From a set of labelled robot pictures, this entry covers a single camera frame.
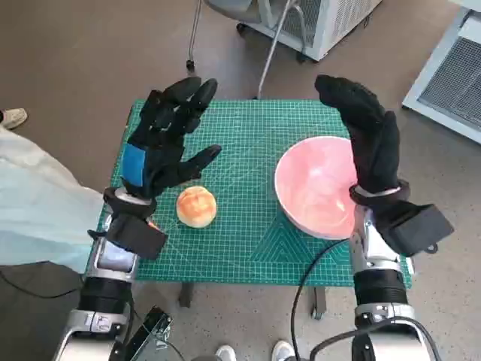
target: white sneaker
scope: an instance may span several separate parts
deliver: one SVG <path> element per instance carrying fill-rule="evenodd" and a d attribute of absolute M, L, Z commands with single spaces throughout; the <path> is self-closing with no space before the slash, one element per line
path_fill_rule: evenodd
<path fill-rule="evenodd" d="M 278 341 L 272 350 L 272 361 L 284 361 L 290 357 L 294 357 L 294 348 L 290 343 Z"/>
<path fill-rule="evenodd" d="M 6 129 L 17 128 L 27 120 L 28 116 L 26 110 L 23 108 L 8 109 L 1 112 L 3 113 L 3 120 L 0 122 L 0 125 Z"/>
<path fill-rule="evenodd" d="M 216 356 L 222 361 L 237 361 L 234 349 L 228 344 L 219 347 L 219 350 L 216 352 Z"/>

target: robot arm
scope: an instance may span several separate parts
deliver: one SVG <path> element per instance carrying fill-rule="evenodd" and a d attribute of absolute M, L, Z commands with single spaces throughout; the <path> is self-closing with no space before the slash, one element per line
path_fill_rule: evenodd
<path fill-rule="evenodd" d="M 364 86 L 320 75 L 316 89 L 322 103 L 339 110 L 352 144 L 358 184 L 351 187 L 355 228 L 349 239 L 354 276 L 355 325 L 363 329 L 393 317 L 374 332 L 352 342 L 355 361 L 430 360 L 414 309 L 407 301 L 401 257 L 436 249 L 453 232 L 434 205 L 409 203 L 409 184 L 398 179 L 399 131 L 396 116 L 385 111 Z M 321 348 L 311 352 L 314 359 Z"/>
<path fill-rule="evenodd" d="M 69 314 L 55 361 L 125 359 L 120 336 L 125 332 L 127 339 L 132 327 L 131 288 L 139 260 L 156 259 L 167 241 L 149 221 L 155 197 L 168 187 L 200 178 L 221 151 L 212 145 L 181 162 L 184 135 L 199 126 L 216 88 L 214 79 L 201 85 L 200 78 L 189 77 L 150 93 L 123 155 L 124 187 L 104 191 L 110 214 L 100 232 L 89 231 L 94 243 L 79 305 Z"/>

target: bowl rim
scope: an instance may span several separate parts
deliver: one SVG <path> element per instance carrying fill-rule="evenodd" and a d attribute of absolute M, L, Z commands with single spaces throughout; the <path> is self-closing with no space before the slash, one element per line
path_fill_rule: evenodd
<path fill-rule="evenodd" d="M 293 150 L 296 147 L 298 147 L 298 146 L 300 146 L 303 143 L 306 143 L 308 141 L 313 141 L 315 139 L 326 139 L 326 138 L 339 139 L 339 140 L 346 141 L 346 142 L 349 142 L 349 143 L 351 142 L 350 139 L 348 139 L 348 138 L 336 137 L 334 135 L 317 135 L 315 137 L 305 138 L 302 141 L 298 141 L 297 143 L 293 144 L 291 147 L 289 147 L 288 150 L 286 150 L 286 152 L 284 152 L 284 154 L 279 158 L 279 161 L 277 162 L 277 165 L 276 165 L 276 169 L 274 171 L 274 191 L 276 192 L 277 201 L 280 203 L 280 207 L 283 209 L 283 211 L 287 214 L 288 218 L 295 224 L 295 226 L 297 228 L 299 228 L 303 232 L 306 232 L 308 235 L 312 235 L 313 237 L 316 237 L 316 238 L 319 238 L 320 233 L 316 232 L 312 229 L 309 229 L 306 226 L 303 226 L 302 223 L 300 223 L 297 220 L 297 218 L 294 217 L 294 215 L 292 215 L 292 213 L 287 210 L 286 206 L 284 205 L 284 203 L 280 199 L 279 192 L 278 192 L 278 185 L 277 185 L 277 182 L 278 182 L 277 170 L 279 169 L 279 164 L 282 162 L 284 156 L 286 156 L 286 154 L 289 153 L 290 150 Z M 322 235 L 320 238 L 324 238 L 324 239 L 343 239 L 343 238 L 332 238 L 331 236 L 328 236 L 328 235 Z"/>

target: chair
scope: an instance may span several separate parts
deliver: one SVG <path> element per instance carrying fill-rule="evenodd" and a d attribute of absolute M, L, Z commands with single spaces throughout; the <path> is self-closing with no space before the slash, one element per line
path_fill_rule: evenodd
<path fill-rule="evenodd" d="M 242 35 L 246 27 L 245 24 L 259 24 L 262 22 L 262 15 L 259 10 L 259 1 L 262 0 L 198 0 L 197 9 L 195 11 L 194 24 L 192 27 L 192 34 L 190 36 L 189 58 L 186 62 L 187 69 L 190 72 L 195 71 L 193 52 L 195 45 L 195 35 L 197 33 L 197 25 L 201 14 L 202 2 L 205 2 L 205 4 L 209 8 L 224 15 L 225 17 L 229 17 L 233 20 L 239 21 L 240 23 L 237 25 L 237 31 L 239 32 L 239 34 Z M 262 96 L 262 87 L 264 85 L 265 77 L 268 73 L 269 66 L 271 65 L 272 57 L 277 46 L 277 39 L 279 38 L 279 34 L 283 28 L 287 13 L 292 9 L 296 11 L 299 17 L 302 39 L 301 52 L 302 54 L 304 54 L 305 52 L 307 43 L 306 24 L 304 21 L 304 12 L 299 5 L 300 2 L 301 0 L 270 0 L 272 17 L 273 19 L 275 19 L 274 23 L 276 24 L 276 26 L 274 27 L 276 29 L 276 32 L 272 39 L 271 48 L 269 50 L 268 58 L 265 62 L 264 71 L 262 72 L 261 80 L 259 82 L 259 88 L 257 90 L 257 96 L 255 97 L 255 99 L 260 99 Z"/>

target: metal chair leg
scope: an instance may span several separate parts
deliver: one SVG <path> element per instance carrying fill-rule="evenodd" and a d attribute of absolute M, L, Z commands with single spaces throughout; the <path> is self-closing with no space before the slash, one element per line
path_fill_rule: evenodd
<path fill-rule="evenodd" d="M 268 59 L 265 61 L 264 71 L 262 72 L 261 81 L 259 82 L 259 88 L 257 89 L 257 99 L 262 96 L 262 87 L 264 86 L 265 77 L 268 73 L 269 67 L 271 66 L 272 57 L 277 46 L 277 39 L 279 38 L 280 31 L 283 29 L 284 21 L 286 20 L 286 15 L 289 9 L 292 7 L 292 0 L 286 0 L 286 6 L 284 7 L 283 13 L 279 18 L 277 23 L 277 30 L 274 38 L 272 39 L 271 48 L 269 50 Z"/>
<path fill-rule="evenodd" d="M 202 8 L 202 2 L 204 0 L 198 0 L 197 1 L 197 8 L 195 10 L 195 18 L 194 18 L 194 24 L 192 25 L 192 34 L 190 35 L 190 44 L 189 44 L 189 58 L 187 60 L 187 69 L 190 71 L 195 70 L 195 63 L 194 63 L 194 44 L 195 44 L 195 36 L 197 35 L 197 25 L 199 18 L 201 16 L 201 8 Z"/>
<path fill-rule="evenodd" d="M 307 31 L 306 31 L 306 21 L 304 19 L 304 12 L 301 9 L 299 2 L 293 4 L 292 8 L 296 10 L 299 16 L 299 22 L 301 23 L 301 40 L 302 40 L 302 50 L 303 54 L 306 53 L 306 46 L 307 46 Z"/>

